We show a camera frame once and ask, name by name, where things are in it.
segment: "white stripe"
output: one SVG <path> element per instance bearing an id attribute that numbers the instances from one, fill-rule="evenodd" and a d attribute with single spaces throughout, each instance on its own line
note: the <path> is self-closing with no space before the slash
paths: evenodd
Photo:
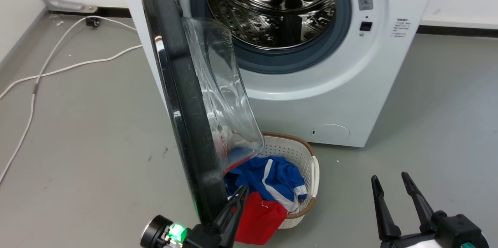
<path id="1" fill-rule="evenodd" d="M 294 193 L 295 193 L 295 197 L 297 197 L 300 195 L 306 195 L 308 192 L 306 192 L 306 186 L 301 185 L 299 187 L 294 188 Z"/>
<path id="2" fill-rule="evenodd" d="M 267 165 L 265 166 L 265 173 L 263 174 L 263 180 L 261 182 L 263 182 L 265 189 L 270 193 L 270 195 L 272 195 L 274 199 L 277 200 L 277 202 L 279 202 L 285 209 L 287 209 L 287 211 L 290 214 L 296 214 L 297 212 L 299 212 L 299 201 L 297 200 L 297 198 L 294 197 L 294 201 L 290 201 L 286 197 L 284 197 L 281 193 L 279 193 L 275 188 L 273 188 L 270 185 L 267 185 L 267 183 L 265 182 L 266 179 L 268 178 L 268 175 L 270 174 L 270 169 L 272 168 L 273 162 L 274 160 L 272 159 L 268 160 Z"/>

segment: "clothes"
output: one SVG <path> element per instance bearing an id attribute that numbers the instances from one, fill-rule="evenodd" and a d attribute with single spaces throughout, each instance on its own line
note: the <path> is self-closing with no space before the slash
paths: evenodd
<path id="1" fill-rule="evenodd" d="M 264 200 L 277 201 L 291 214 L 299 212 L 299 200 L 307 192 L 299 168 L 284 157 L 255 157 L 232 169 L 224 177 L 229 194 L 248 185 L 249 192 L 259 192 Z"/>
<path id="2" fill-rule="evenodd" d="M 287 217 L 287 210 L 276 201 L 261 199 L 258 192 L 247 197 L 235 241 L 263 245 Z"/>

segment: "gray floor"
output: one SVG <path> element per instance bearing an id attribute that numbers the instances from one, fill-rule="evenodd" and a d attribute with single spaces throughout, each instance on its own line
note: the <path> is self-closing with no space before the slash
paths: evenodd
<path id="1" fill-rule="evenodd" d="M 59 18 L 41 21 L 2 67 L 0 90 L 38 73 L 75 21 L 62 19 L 60 26 Z M 138 44 L 133 31 L 112 23 L 96 30 L 81 25 L 47 71 Z M 402 231 L 417 232 L 402 171 L 435 210 L 465 214 L 483 229 L 490 246 L 497 246 L 497 48 L 496 39 L 418 35 L 367 146 L 314 145 L 321 167 L 315 208 L 299 226 L 278 231 L 267 246 L 378 246 L 373 174 Z M 23 132 L 32 85 L 17 85 L 0 100 L 0 165 Z M 163 206 L 193 207 L 188 198 L 169 198 L 188 196 L 185 180 L 172 181 L 164 171 L 180 163 L 174 148 L 141 49 L 44 78 L 32 129 L 0 186 L 0 246 L 132 248 L 155 214 L 193 225 L 192 210 Z M 161 190 L 164 181 L 169 193 Z"/>

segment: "green led light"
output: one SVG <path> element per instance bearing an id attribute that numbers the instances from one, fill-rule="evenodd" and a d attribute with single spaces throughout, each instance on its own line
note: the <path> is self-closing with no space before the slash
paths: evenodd
<path id="1" fill-rule="evenodd" d="M 183 241 L 187 236 L 187 230 L 178 224 L 174 224 L 168 232 L 168 236 L 176 241 Z"/>

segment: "door glass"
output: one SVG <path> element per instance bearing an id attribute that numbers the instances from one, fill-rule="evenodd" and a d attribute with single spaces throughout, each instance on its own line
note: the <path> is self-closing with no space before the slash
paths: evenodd
<path id="1" fill-rule="evenodd" d="M 230 30 L 213 19 L 183 18 L 219 166 L 226 173 L 263 151 L 235 61 Z"/>

